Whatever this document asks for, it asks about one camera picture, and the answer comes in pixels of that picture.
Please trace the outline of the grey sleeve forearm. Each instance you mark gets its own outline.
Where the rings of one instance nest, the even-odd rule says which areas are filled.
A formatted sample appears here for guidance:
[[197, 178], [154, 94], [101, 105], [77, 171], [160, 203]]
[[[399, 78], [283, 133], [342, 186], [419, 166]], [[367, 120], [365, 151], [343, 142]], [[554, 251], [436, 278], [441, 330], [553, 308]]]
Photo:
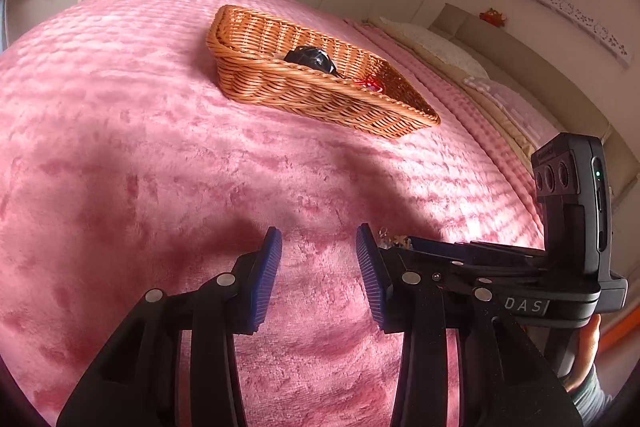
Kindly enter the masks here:
[[582, 383], [570, 391], [570, 397], [585, 427], [597, 421], [612, 402], [612, 397], [601, 388], [594, 365], [591, 366]]

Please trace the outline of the person's right hand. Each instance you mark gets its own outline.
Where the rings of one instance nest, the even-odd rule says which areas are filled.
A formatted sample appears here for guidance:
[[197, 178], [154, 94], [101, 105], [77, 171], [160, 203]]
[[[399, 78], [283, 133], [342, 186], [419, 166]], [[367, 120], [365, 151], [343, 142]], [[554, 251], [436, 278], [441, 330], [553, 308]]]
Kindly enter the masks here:
[[600, 325], [601, 315], [595, 313], [589, 323], [579, 329], [574, 364], [564, 381], [564, 388], [567, 392], [575, 391], [591, 371], [598, 353]]

